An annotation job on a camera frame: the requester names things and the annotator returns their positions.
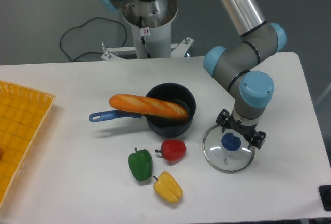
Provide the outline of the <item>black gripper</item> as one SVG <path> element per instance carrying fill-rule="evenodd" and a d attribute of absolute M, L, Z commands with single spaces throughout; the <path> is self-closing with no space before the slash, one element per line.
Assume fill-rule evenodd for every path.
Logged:
<path fill-rule="evenodd" d="M 221 132 L 224 133 L 227 129 L 239 133 L 245 140 L 248 140 L 251 146 L 261 149 L 265 142 L 266 133 L 256 131 L 256 126 L 259 119 L 247 119 L 240 115 L 231 114 L 223 109 L 217 119 L 216 123 L 221 127 Z"/>

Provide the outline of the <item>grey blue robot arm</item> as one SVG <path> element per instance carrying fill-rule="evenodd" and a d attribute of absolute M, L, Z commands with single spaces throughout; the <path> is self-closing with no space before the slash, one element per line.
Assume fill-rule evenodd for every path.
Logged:
<path fill-rule="evenodd" d="M 268 23 L 255 0 L 221 0 L 242 38 L 232 49 L 216 46 L 206 54 L 203 66 L 234 98 L 231 113 L 222 111 L 217 120 L 223 130 L 235 130 L 250 145 L 261 148 L 265 133 L 256 131 L 260 116 L 269 104 L 274 83 L 253 68 L 286 44 L 284 29 Z M 138 59 L 168 58 L 171 22 L 176 17 L 176 0 L 101 0 L 107 10 L 120 9 L 131 25 Z"/>

